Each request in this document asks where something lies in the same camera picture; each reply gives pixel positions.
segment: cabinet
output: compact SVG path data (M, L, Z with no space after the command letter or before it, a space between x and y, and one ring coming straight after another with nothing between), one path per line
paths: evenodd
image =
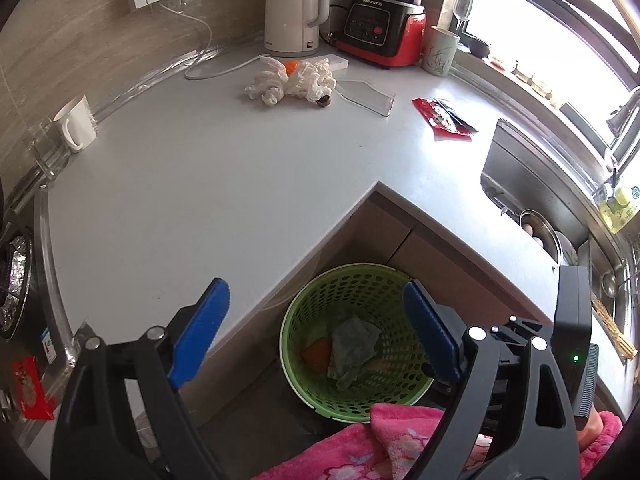
M469 324L503 324L512 314L527 315L478 265L375 192L304 256L242 326L210 350L197 378L181 391L195 422L209 420L279 359L280 323L306 283L325 270L357 262L387 264L421 280L437 302Z

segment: orange sponge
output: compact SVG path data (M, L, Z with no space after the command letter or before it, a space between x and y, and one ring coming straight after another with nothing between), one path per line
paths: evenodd
M287 71L287 75L293 74L296 71L296 69L298 68L299 64L300 64L300 62L297 59L295 59L293 61L285 61L283 63L283 65L284 65L284 69Z
M331 342L325 337L316 339L302 351L300 357L313 371L326 374L331 359Z

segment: mug handle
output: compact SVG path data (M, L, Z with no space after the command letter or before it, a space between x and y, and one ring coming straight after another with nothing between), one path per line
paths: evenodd
M69 118L66 117L62 123L62 134L65 137L66 142L69 146L71 146L74 150L82 150L84 148L84 144L81 142L80 144L76 144L74 140L71 138L71 134L69 133Z

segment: stainless steel sink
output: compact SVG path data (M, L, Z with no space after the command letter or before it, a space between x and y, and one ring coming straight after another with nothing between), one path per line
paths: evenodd
M635 280L621 287L615 299L603 293L601 282L608 270L619 283L630 275L628 263L634 261L631 245L624 237L612 235L602 222L580 168L541 137L500 120L481 185L514 221L523 209L534 209L569 239L580 255L579 264L591 267L591 290L625 332L630 322L630 298L636 296Z

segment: gas burner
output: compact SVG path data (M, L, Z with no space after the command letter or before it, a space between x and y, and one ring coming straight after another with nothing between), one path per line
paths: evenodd
M20 323L31 279L31 241L20 234L0 248L0 336L11 339Z

